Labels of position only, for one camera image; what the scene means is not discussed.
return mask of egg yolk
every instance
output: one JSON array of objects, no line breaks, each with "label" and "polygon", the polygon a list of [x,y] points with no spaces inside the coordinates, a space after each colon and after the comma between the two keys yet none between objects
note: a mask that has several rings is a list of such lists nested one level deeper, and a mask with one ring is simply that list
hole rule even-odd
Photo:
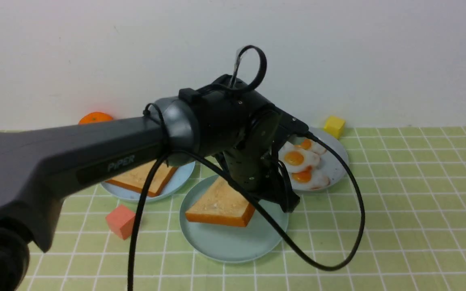
[{"label": "egg yolk", "polygon": [[307,170],[299,173],[292,173],[292,178],[299,183],[307,183],[312,179],[312,171]]},{"label": "egg yolk", "polygon": [[300,144],[296,144],[296,147],[302,148],[304,150],[308,150],[310,147],[312,147],[312,142],[308,138],[305,138],[303,142],[301,142]]},{"label": "egg yolk", "polygon": [[298,151],[290,151],[285,154],[283,159],[285,162],[292,164],[292,166],[298,166],[299,164],[303,164],[305,157]]}]

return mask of toy block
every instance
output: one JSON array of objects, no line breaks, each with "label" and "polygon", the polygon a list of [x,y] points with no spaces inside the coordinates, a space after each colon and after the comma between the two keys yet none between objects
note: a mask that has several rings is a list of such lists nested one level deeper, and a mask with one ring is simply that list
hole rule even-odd
[{"label": "toy block", "polygon": [[127,206],[120,205],[107,214],[105,220],[109,229],[121,239],[126,240],[133,232],[134,218],[136,214]]},{"label": "toy block", "polygon": [[344,119],[338,118],[336,116],[330,116],[327,119],[324,130],[333,135],[335,138],[339,139],[343,134],[344,124]]}]

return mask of plate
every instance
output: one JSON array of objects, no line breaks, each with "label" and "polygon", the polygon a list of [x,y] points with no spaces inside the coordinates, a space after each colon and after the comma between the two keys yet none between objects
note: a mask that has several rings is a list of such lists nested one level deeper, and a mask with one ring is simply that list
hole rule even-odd
[{"label": "plate", "polygon": [[[186,219],[184,213],[217,177],[215,175],[200,181],[183,199],[179,210],[179,224],[188,243],[204,256],[223,263],[244,263],[270,252],[282,238],[257,211],[246,227],[189,222]],[[280,206],[272,202],[260,201],[260,205],[283,230],[287,230],[288,213],[283,213]]]},{"label": "plate", "polygon": [[[185,164],[184,166],[179,167],[170,181],[165,185],[161,194],[156,197],[147,197],[146,203],[158,201],[165,197],[169,197],[171,194],[175,193],[181,186],[185,184],[185,182],[190,178],[195,168],[195,162],[191,162],[189,164]],[[122,187],[112,185],[109,183],[102,183],[102,187],[109,191],[111,195],[122,199],[124,201],[129,202],[138,202],[139,201],[139,193],[124,189]]]},{"label": "plate", "polygon": [[[339,142],[339,140],[331,136],[329,133],[326,133],[322,129],[311,127],[309,128],[309,131],[319,140],[327,144],[327,146],[331,147],[336,153],[338,153],[346,164],[349,164],[348,153],[343,144]],[[339,182],[339,180],[342,179],[342,177],[344,177],[344,175],[346,175],[346,170],[343,168],[343,165],[329,151],[321,155],[321,163],[318,169],[330,178],[330,184],[328,186],[316,190],[295,191],[299,193],[322,191],[330,188],[331,186],[334,186],[337,182]]]}]

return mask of toast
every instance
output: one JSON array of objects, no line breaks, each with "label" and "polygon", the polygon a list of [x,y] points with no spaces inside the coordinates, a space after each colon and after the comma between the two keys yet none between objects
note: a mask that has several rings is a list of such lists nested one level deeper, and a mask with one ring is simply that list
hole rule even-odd
[{"label": "toast", "polygon": [[[146,177],[148,176],[148,172],[150,169],[152,169],[154,163],[155,160],[148,162],[147,164],[143,164],[121,175],[117,175],[116,177],[113,177],[111,180],[107,181],[107,183],[141,193]],[[170,181],[176,170],[176,167],[169,167],[166,164],[161,164],[159,169],[157,169],[156,174],[154,175],[152,184],[150,184],[150,188],[148,189],[148,196],[156,197],[161,194],[161,191],[163,191],[163,188],[166,186],[168,181]]]},{"label": "toast", "polygon": [[246,227],[254,213],[253,205],[218,177],[185,216],[191,222]]}]

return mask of pink block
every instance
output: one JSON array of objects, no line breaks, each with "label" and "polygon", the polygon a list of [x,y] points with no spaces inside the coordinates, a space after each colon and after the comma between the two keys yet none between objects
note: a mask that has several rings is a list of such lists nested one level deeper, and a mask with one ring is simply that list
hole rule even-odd
[{"label": "pink block", "polygon": [[126,240],[133,232],[136,214],[127,206],[120,205],[105,217],[109,229],[121,239]]}]

